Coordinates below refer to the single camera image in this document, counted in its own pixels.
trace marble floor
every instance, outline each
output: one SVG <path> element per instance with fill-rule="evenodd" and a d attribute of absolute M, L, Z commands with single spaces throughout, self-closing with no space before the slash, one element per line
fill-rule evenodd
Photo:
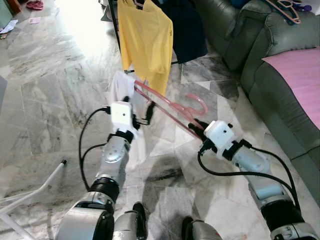
<path fill-rule="evenodd" d="M 44 193 L 10 214 L 39 240 L 55 238 L 63 215 L 85 192 L 78 137 L 88 114 L 110 104 L 111 80 L 121 70 L 113 26 L 100 21 L 101 16 L 97 1 L 44 0 L 42 11 L 23 7 L 16 28 L 0 40 L 0 75 L 8 82 L 0 114 L 0 198 L 37 188 L 62 159 L 68 160 Z M 40 23 L 29 24 L 32 17 L 41 17 Z M 282 157 L 292 171 L 303 217 L 320 235 L 319 207 L 253 110 L 238 77 L 210 49 L 204 57 L 172 66 L 166 96 L 197 108 L 184 97 L 197 94 L 209 108 L 201 120 L 231 123 L 239 138 Z M 85 133 L 83 148 L 105 142 L 111 129 L 110 118 L 97 115 Z M 186 215 L 212 224 L 224 240 L 270 239 L 245 178 L 211 176 L 198 166 L 199 140 L 158 111 L 143 136 L 131 147 L 116 218 L 142 201 L 150 240 L 180 240 Z M 96 149 L 87 157 L 85 173 L 91 181 L 101 153 Z M 288 182 L 284 169 L 270 161 L 272 172 Z M 206 154 L 204 162 L 216 171 L 235 170 L 213 154 Z M 0 239 L 22 238 L 0 221 Z"/>

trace yellow shirt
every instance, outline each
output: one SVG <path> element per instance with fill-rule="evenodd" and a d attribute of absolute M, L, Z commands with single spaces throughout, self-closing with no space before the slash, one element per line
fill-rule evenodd
<path fill-rule="evenodd" d="M 122 67 L 135 73 L 164 95 L 171 68 L 172 21 L 151 0 L 137 9 L 133 0 L 118 0 Z"/>

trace pink hanger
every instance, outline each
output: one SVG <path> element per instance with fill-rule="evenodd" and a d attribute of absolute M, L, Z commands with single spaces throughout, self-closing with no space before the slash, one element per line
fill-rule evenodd
<path fill-rule="evenodd" d="M 148 87 L 147 85 L 143 84 L 142 82 L 137 81 L 137 80 L 134 81 L 134 90 L 137 93 L 139 93 L 141 96 L 143 96 L 145 99 L 147 99 L 148 101 L 153 101 L 153 100 L 147 94 L 145 94 L 143 91 L 141 91 L 138 87 L 141 87 L 141 88 L 147 90 L 148 92 L 156 95 L 158 98 L 160 98 L 166 104 L 168 104 L 171 109 L 173 109 L 174 111 L 178 112 L 179 115 L 181 115 L 184 119 L 188 120 L 190 123 L 194 124 L 198 128 L 204 129 L 198 122 L 195 121 L 195 118 L 194 118 L 193 114 L 199 115 L 199 116 L 203 116 L 203 115 L 208 113 L 208 107 L 207 107 L 206 103 L 200 97 L 198 97 L 197 95 L 195 95 L 193 93 L 187 93 L 185 96 L 187 98 L 191 98 L 191 99 L 194 99 L 194 100 L 198 101 L 200 103 L 200 105 L 202 106 L 202 110 L 196 110 L 196 109 L 194 109 L 192 107 L 186 107 L 186 106 L 183 106 L 183 105 L 181 105 L 179 103 L 171 102 L 169 99 L 167 99 L 166 97 L 162 96 L 160 93 L 158 93 L 157 91 L 155 91 L 152 88 Z M 156 106 L 162 112 L 164 112 L 167 116 L 169 116 L 172 120 L 174 120 L 178 125 L 180 125 L 186 131 L 188 131 L 191 135 L 193 135 L 193 136 L 195 136 L 197 138 L 200 138 L 191 129 L 189 129 L 187 126 L 185 126 L 179 119 L 177 119 L 175 116 L 170 114 L 167 110 L 165 110 L 159 104 L 156 103 Z"/>

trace green sofa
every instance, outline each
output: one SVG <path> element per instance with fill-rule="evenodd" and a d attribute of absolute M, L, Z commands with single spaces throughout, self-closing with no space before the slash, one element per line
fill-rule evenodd
<path fill-rule="evenodd" d="M 194 2 L 208 41 L 230 70 L 242 71 L 240 83 L 253 107 L 320 205 L 320 131 L 281 75 L 261 60 L 320 46 L 320 15 L 299 12 L 302 23 L 289 25 L 261 0 L 240 10 L 230 0 Z"/>

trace pink blanket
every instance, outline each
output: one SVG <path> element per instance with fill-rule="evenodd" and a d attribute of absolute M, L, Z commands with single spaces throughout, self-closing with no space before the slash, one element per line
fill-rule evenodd
<path fill-rule="evenodd" d="M 262 60 L 281 74 L 305 113 L 320 129 L 320 48 L 286 51 Z"/>

